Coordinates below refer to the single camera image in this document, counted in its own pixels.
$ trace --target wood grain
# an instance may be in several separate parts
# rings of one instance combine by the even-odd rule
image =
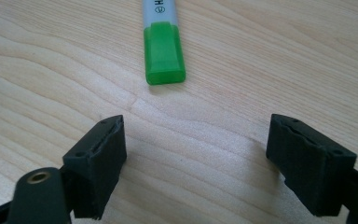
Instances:
[[[313,217],[265,150],[279,113],[358,154],[358,0],[176,6],[187,79],[150,87],[140,1],[0,0],[0,204],[123,114],[129,157],[95,223],[344,223]]]

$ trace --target black 3d-printed part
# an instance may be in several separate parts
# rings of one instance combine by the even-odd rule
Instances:
[[[68,210],[101,219],[126,159],[123,117],[101,120],[63,156]]]
[[[315,216],[337,216],[342,183],[353,170],[356,154],[297,119],[273,114],[267,158],[285,184]]]
[[[68,224],[70,220],[58,169],[34,170],[17,182],[8,224]]]

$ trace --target green highlighter cap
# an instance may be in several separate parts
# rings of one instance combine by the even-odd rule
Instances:
[[[144,0],[145,70],[149,85],[186,79],[173,0]]]

